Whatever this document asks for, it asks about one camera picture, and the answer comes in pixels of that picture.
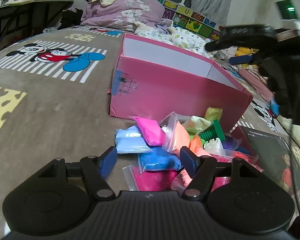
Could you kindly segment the salmon orange clay bag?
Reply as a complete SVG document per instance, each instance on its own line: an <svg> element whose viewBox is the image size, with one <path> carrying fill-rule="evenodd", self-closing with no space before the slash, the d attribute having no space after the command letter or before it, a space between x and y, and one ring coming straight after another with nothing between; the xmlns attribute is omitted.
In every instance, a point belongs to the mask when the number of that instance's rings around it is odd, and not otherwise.
<svg viewBox="0 0 300 240"><path fill-rule="evenodd" d="M162 148L179 157L180 149L184 146L190 146L190 136L179 120L171 119L166 128L166 137Z"/></svg>

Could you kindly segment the white clay bag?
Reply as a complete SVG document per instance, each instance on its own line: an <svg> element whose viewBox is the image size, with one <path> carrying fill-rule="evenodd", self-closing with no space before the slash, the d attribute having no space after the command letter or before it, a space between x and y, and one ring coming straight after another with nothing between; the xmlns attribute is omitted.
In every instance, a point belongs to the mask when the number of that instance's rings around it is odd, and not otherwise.
<svg viewBox="0 0 300 240"><path fill-rule="evenodd" d="M204 150L213 155L225 156L222 142L219 138L210 139L204 144Z"/></svg>

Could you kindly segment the purple clay bag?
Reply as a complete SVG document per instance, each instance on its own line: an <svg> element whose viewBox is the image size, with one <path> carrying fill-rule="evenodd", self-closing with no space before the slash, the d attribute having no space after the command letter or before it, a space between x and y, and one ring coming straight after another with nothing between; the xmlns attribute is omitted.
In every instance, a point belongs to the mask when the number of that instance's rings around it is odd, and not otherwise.
<svg viewBox="0 0 300 240"><path fill-rule="evenodd" d="M242 142L242 139L235 139L230 136L225 136L225 140L222 142L222 146L225 150L235 151L238 149Z"/></svg>

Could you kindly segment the green plastic screw toy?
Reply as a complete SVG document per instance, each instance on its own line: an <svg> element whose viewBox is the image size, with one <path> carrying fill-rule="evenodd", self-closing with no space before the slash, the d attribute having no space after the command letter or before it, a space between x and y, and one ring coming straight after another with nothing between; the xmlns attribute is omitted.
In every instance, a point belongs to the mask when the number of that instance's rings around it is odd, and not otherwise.
<svg viewBox="0 0 300 240"><path fill-rule="evenodd" d="M199 132L198 136L205 141L216 138L219 138L220 141L225 141L225 135L218 120L214 120L206 130Z"/></svg>

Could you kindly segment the light blue clay bag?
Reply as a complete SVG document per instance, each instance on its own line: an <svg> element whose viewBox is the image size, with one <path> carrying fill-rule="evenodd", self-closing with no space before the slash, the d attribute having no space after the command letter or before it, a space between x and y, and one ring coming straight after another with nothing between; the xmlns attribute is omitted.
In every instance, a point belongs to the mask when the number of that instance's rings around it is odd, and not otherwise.
<svg viewBox="0 0 300 240"><path fill-rule="evenodd" d="M152 149L147 145L137 126L131 126L127 129L118 129L115 133L115 145L118 154L152 152Z"/></svg>

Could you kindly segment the pale green clay bag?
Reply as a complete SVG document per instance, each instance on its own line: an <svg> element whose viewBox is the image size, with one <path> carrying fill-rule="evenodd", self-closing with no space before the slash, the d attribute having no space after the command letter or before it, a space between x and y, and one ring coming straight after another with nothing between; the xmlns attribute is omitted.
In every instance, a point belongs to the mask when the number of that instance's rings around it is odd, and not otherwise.
<svg viewBox="0 0 300 240"><path fill-rule="evenodd" d="M182 126L186 129L187 132L191 134L196 134L205 131L211 126L211 124L211 121L193 115L188 120L186 120L182 124Z"/></svg>

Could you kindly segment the magenta clay bag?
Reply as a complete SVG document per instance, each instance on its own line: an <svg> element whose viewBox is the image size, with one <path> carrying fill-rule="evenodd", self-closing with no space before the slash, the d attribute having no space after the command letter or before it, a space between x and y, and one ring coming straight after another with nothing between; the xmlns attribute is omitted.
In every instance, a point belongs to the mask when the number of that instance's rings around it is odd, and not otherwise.
<svg viewBox="0 0 300 240"><path fill-rule="evenodd" d="M133 166L132 175L139 191L168 191L171 189L177 171L146 171L140 173L138 167Z"/></svg>

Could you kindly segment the yellow green clay bag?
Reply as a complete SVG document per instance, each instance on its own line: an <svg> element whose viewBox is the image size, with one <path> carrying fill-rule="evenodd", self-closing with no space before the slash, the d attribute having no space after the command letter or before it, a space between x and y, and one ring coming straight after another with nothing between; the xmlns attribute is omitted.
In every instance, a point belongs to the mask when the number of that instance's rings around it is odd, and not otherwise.
<svg viewBox="0 0 300 240"><path fill-rule="evenodd" d="M221 108L209 107L206 112L204 119L213 122L215 120L220 120L223 114L223 110Z"/></svg>

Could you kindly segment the pink clay bag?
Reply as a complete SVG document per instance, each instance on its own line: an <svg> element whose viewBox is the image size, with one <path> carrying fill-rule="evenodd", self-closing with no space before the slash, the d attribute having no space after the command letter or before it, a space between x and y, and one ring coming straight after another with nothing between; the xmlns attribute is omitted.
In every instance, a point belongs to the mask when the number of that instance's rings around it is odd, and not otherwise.
<svg viewBox="0 0 300 240"><path fill-rule="evenodd" d="M166 134L156 120L146 119L140 116L133 116L132 118L149 146L163 145Z"/></svg>

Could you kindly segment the alphabet foam mat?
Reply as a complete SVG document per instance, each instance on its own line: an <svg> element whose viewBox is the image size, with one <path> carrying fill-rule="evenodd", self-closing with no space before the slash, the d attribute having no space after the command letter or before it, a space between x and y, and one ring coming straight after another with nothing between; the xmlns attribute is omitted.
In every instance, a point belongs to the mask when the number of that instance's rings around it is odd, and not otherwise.
<svg viewBox="0 0 300 240"><path fill-rule="evenodd" d="M172 20L175 27L181 27L213 41L221 38L223 27L220 24L181 4L170 0L157 1L165 8L163 18Z"/></svg>

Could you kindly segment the box lid with woman photo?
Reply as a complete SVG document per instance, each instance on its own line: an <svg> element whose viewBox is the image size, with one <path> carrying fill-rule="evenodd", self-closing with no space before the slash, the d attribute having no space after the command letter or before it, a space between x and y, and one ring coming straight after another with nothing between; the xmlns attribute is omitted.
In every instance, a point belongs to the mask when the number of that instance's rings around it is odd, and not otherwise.
<svg viewBox="0 0 300 240"><path fill-rule="evenodd" d="M244 126L236 126L230 134L241 139L241 146L258 157L257 165L264 170L264 174L290 194L293 189L289 150L292 150L295 158L293 168L296 188L300 194L300 148L289 147L284 137Z"/></svg>

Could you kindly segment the Mickey Mouse bed sheet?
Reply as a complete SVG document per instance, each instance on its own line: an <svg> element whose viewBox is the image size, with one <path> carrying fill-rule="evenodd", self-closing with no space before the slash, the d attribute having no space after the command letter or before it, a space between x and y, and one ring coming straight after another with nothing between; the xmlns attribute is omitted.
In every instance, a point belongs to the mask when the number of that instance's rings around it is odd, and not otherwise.
<svg viewBox="0 0 300 240"><path fill-rule="evenodd" d="M134 120L109 114L114 64L125 34L77 27L0 51L0 239L9 233L5 197L56 157L76 162L114 144ZM288 138L266 102L225 61L212 58L253 99L236 126Z"/></svg>

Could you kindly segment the white leaf pattern blanket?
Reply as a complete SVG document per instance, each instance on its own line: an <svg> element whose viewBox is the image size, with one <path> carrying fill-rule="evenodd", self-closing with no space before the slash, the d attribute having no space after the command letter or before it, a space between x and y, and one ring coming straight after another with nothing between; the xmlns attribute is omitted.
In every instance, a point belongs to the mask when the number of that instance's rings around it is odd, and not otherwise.
<svg viewBox="0 0 300 240"><path fill-rule="evenodd" d="M191 51L204 57L212 58L216 52L207 52L205 45L211 42L188 30L175 27L150 27L141 22L135 22L135 35L170 44Z"/></svg>

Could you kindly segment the pink cardboard box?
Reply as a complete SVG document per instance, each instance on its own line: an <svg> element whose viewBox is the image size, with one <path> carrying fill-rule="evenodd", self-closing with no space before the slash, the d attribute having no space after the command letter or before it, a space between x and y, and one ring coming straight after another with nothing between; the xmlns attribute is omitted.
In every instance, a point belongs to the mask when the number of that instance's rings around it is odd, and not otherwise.
<svg viewBox="0 0 300 240"><path fill-rule="evenodd" d="M125 34L114 64L109 114L160 121L171 112L203 117L222 109L230 131L253 96L219 63L149 38Z"/></svg>

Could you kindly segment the purple floral duvet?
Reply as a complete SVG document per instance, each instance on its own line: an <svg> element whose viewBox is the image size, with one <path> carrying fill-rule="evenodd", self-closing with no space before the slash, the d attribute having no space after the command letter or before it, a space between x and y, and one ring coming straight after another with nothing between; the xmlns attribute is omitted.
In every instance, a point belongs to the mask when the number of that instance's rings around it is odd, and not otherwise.
<svg viewBox="0 0 300 240"><path fill-rule="evenodd" d="M158 0L116 0L108 6L102 6L100 1L89 1L81 24L134 31L135 22L155 27L164 12L165 8Z"/></svg>

